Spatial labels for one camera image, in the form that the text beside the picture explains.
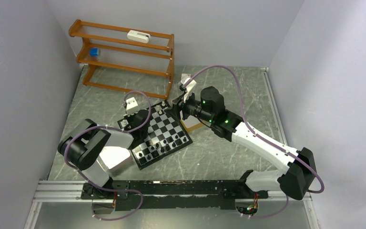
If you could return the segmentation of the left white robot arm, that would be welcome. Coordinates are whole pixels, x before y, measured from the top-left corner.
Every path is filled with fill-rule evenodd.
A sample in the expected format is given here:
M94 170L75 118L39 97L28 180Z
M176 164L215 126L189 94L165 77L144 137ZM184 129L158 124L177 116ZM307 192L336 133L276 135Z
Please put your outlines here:
M81 175L94 183L93 191L100 198L112 194L112 178L103 168L98 158L108 151L115 156L128 152L143 143L148 135L152 119L148 110L127 114L127 125L123 129L98 125L91 119L84 119L71 133L59 143L57 151L65 162L81 172Z

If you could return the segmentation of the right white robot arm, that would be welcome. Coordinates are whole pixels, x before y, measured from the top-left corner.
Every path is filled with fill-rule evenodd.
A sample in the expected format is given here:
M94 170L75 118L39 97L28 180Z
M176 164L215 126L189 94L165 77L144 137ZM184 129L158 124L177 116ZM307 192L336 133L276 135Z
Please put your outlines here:
M295 200L302 200L316 176L313 152L282 144L258 131L241 116L225 108L224 97L209 86L201 90L200 99L187 92L175 98L166 113L174 120L192 116L207 122L220 138L242 145L268 160L276 170L247 172L238 185L238 192L248 198L256 191L283 191Z

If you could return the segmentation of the black white chess board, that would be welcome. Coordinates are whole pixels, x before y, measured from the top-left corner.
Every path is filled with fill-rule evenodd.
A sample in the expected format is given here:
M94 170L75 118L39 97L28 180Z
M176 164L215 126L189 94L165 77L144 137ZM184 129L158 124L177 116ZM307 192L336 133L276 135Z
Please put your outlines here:
M135 148L130 148L140 170L193 143L183 125L165 113L170 104L166 100L163 101L152 105L152 119L149 122L147 137ZM159 111L156 111L157 105L161 107L163 114L159 115Z

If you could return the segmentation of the silver tin with white pieces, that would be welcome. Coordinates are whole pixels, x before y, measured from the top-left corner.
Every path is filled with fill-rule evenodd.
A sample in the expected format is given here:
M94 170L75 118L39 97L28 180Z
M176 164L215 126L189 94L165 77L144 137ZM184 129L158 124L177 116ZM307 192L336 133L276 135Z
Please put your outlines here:
M99 157L110 172L115 172L132 158L128 149L119 146L105 146Z

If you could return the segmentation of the small white red box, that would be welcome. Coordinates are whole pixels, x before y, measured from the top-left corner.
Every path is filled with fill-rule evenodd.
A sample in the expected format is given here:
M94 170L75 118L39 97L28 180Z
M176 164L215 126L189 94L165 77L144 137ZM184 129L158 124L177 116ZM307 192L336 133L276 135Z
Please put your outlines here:
M185 82L188 78L190 78L191 77L191 75L190 74L188 74L188 73L182 73L181 74L181 81L182 82Z

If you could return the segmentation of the wooden three-tier rack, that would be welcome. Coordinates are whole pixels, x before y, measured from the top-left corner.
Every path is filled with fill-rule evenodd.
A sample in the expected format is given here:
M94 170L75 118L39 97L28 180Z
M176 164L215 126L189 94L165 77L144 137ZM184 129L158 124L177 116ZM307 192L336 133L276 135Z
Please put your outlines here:
M148 43L131 41L127 38L130 30L151 35ZM99 67L154 75L167 80L165 93L145 92L147 96L167 99L174 81L175 42L174 34L131 29L76 19L68 30L71 37L82 39L76 61L88 65L82 81L84 85L130 92L130 88L113 86L91 81ZM90 48L100 48L99 57L89 55Z

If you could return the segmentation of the blue cap on rack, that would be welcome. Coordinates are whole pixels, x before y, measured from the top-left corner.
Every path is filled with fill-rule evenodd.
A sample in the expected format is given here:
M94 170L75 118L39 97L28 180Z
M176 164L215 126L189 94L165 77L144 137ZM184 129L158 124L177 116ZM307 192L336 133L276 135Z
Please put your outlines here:
M90 48L89 49L89 55L91 57L99 57L101 54L100 48Z

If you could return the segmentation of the white device on rack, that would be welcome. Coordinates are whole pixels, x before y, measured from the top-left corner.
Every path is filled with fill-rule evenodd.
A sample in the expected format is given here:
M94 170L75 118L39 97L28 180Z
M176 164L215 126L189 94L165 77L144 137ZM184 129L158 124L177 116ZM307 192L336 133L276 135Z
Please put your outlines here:
M151 39L151 35L141 31L130 30L127 33L127 38L135 42L148 43Z

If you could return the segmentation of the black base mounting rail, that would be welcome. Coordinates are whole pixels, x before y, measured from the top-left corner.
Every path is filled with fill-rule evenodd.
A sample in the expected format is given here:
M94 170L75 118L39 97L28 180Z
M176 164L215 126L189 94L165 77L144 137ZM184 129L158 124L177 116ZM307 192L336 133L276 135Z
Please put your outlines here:
M265 190L253 192L239 180L110 180L106 190L84 183L80 198L83 200L112 200L115 211L167 208L236 209L236 200L267 199Z

